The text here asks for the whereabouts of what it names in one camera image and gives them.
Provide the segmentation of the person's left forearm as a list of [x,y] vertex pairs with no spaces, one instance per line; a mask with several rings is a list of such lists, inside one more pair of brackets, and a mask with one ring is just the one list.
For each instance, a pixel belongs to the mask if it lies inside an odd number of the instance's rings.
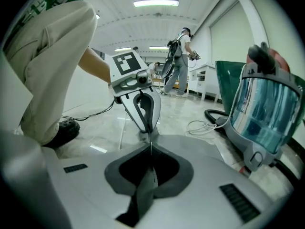
[[105,81],[111,82],[109,65],[90,47],[83,53],[78,65],[87,73]]

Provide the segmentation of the person's left black shoe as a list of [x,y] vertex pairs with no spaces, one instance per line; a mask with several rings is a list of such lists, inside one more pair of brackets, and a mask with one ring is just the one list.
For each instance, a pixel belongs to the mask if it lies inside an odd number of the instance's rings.
[[71,140],[75,139],[80,131],[80,125],[78,122],[72,119],[68,119],[62,122],[59,122],[59,129],[56,136],[47,144],[43,146],[49,148],[59,148]]

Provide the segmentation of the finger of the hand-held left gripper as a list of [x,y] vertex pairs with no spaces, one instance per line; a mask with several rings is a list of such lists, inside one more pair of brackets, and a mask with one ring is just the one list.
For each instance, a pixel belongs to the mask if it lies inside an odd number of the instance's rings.
[[140,93],[141,131],[153,131],[160,117],[161,98],[154,88],[148,87]]
[[138,102],[142,99],[142,92],[135,91],[121,96],[121,102],[129,117],[134,121],[142,133],[148,132],[148,125],[142,114]]

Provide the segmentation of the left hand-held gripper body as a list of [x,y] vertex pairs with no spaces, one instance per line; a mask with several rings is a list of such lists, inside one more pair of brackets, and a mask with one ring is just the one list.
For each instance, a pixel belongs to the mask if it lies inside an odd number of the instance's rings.
[[144,96],[144,90],[148,93],[152,90],[152,75],[150,68],[145,64],[140,55],[135,51],[123,52],[112,56],[110,60],[111,87],[114,101],[120,104],[120,97],[135,91],[140,91],[141,98],[152,104],[153,98]]

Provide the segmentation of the white vanity cabinet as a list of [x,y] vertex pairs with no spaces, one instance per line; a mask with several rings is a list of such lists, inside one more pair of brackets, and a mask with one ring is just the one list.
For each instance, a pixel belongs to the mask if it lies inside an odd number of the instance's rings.
[[220,88],[216,68],[208,63],[191,69],[188,73],[187,94],[189,91],[201,93],[201,100],[205,96],[214,97],[217,102],[220,96]]

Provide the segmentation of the person's beige trousers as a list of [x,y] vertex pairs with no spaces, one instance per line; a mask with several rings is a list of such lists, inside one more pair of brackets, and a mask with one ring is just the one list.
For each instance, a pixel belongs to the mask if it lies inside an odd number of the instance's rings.
[[21,129],[42,146],[53,145],[58,136],[72,75],[95,27],[93,7],[72,1],[30,19],[5,49],[9,64],[32,94]]

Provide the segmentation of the red vacuum cleaner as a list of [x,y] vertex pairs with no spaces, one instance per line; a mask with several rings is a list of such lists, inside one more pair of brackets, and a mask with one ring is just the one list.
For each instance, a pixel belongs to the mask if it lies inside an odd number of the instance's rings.
[[248,50],[251,62],[238,74],[229,114],[216,126],[242,152],[251,173],[274,166],[305,115],[305,80],[283,68],[266,42]]

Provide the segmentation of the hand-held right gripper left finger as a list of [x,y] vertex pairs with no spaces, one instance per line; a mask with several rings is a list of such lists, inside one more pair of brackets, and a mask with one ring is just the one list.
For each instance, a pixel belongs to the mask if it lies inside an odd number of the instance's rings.
[[69,159],[58,159],[53,149],[44,149],[48,172],[72,229],[153,228],[145,219],[135,228],[116,221],[126,212],[130,197],[115,193],[104,175],[109,163],[140,148],[141,145],[136,145],[105,154],[95,150],[89,156]]

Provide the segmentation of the white roller blind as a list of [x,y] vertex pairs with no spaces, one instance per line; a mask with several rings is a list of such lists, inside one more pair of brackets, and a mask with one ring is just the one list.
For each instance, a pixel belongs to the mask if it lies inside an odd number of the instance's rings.
[[254,38],[247,15],[239,1],[222,2],[209,15],[211,49],[209,62],[245,62]]

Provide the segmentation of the green bathtub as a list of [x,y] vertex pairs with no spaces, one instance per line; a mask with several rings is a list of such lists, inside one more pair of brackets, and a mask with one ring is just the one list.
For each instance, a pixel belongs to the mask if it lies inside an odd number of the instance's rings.
[[220,95],[226,114],[231,111],[243,66],[244,62],[215,61]]

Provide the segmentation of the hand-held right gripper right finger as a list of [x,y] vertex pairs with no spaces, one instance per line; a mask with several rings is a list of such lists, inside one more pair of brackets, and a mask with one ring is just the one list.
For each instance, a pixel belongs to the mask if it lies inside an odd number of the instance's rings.
[[217,147],[182,135],[159,135],[154,142],[188,160],[194,175],[179,195],[156,199],[145,229],[263,229],[272,200],[229,165]]

